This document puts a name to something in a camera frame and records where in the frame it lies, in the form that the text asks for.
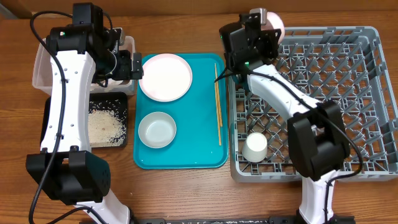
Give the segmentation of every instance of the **wooden table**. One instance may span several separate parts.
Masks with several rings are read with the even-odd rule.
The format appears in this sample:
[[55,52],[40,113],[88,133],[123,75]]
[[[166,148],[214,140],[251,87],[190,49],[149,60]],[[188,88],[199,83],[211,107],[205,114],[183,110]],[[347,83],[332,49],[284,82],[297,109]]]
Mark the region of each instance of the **wooden table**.
[[[286,26],[374,26],[381,36],[393,87],[398,93],[398,31],[396,11],[282,13]],[[144,55],[162,52],[222,54],[218,29],[238,15],[115,17],[136,40]],[[68,19],[39,19],[45,37]],[[26,154],[39,152],[44,102],[49,97],[32,87],[32,71],[39,43],[29,21],[0,22],[0,223],[27,223],[37,188],[25,169]],[[129,100],[129,132],[134,132],[135,98]],[[93,152],[111,167],[112,190],[139,218],[249,218],[293,215],[301,202],[301,183],[239,184],[229,173],[229,161],[219,169],[142,170],[132,159],[133,136],[123,149]],[[355,215],[358,223],[397,223],[398,180],[339,183],[333,209]],[[45,223],[71,207],[42,193],[35,221]],[[87,220],[83,212],[64,223]]]

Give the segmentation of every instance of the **gray dish rack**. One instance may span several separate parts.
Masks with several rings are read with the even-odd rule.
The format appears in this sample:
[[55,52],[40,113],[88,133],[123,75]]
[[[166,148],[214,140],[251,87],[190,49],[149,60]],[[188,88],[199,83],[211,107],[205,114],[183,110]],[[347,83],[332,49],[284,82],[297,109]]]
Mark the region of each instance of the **gray dish rack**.
[[[364,157],[362,174],[347,181],[398,177],[397,105],[377,30],[373,27],[290,27],[275,66],[302,92],[341,106],[348,136]],[[289,159],[286,123],[266,101],[229,85],[231,175],[238,182],[300,180]],[[268,139],[267,157],[251,163],[242,156],[251,132]],[[341,168],[358,167],[353,149]]]

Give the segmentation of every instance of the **wooden surface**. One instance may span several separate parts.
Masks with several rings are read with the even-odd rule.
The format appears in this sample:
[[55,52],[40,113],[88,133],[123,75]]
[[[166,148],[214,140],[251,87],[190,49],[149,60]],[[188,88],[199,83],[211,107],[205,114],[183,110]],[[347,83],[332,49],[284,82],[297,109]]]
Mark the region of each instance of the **wooden surface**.
[[27,9],[22,0],[0,0],[0,4],[20,19],[32,17],[32,13]]
[[[58,10],[72,13],[74,2],[87,0],[2,0],[18,4],[20,11],[32,12]],[[398,10],[396,0],[91,0],[112,16],[192,15],[245,13],[256,7],[272,12],[317,12],[317,11],[377,11]]]
[[[381,36],[395,92],[398,92],[398,13],[334,12],[282,13],[286,26],[374,26]],[[115,17],[144,55],[162,52],[222,53],[218,29],[238,20],[222,16]],[[65,19],[42,19],[42,37]],[[48,96],[32,87],[38,42],[28,20],[0,22],[0,223],[27,223],[37,184],[25,170],[26,154],[39,152],[44,103]],[[139,218],[248,218],[293,215],[301,201],[301,183],[238,184],[229,161],[219,169],[142,170],[132,159],[135,98],[129,100],[129,141],[123,149],[93,152],[111,167],[113,192]],[[398,180],[375,183],[338,183],[333,209],[355,215],[358,223],[397,223]],[[37,204],[36,223],[49,222],[71,207],[50,201]],[[64,223],[87,219],[80,212]]]

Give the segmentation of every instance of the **teal tray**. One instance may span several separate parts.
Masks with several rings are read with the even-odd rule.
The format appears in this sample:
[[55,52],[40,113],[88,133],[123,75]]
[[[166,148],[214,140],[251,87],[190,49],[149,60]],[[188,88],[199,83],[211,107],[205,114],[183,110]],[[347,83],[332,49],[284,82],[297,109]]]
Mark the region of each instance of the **teal tray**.
[[[143,169],[216,168],[228,158],[228,122],[226,83],[219,81],[223,118],[221,146],[218,144],[215,102],[215,69],[224,69],[223,60],[216,54],[177,54],[191,66],[193,80],[190,89],[180,99],[157,102],[148,98],[137,87],[136,125],[134,128],[134,161]],[[148,55],[143,63],[155,55]],[[152,149],[138,136],[138,126],[149,113],[161,111],[173,117],[177,125],[174,140],[166,147]]]

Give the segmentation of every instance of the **white bowl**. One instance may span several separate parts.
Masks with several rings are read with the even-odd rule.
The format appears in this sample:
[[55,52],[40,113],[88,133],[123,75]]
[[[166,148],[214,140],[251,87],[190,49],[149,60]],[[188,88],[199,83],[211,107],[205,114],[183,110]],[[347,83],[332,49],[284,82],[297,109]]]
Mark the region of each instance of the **white bowl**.
[[139,139],[146,146],[158,149],[170,144],[177,132],[174,119],[163,112],[153,112],[145,116],[138,126]]

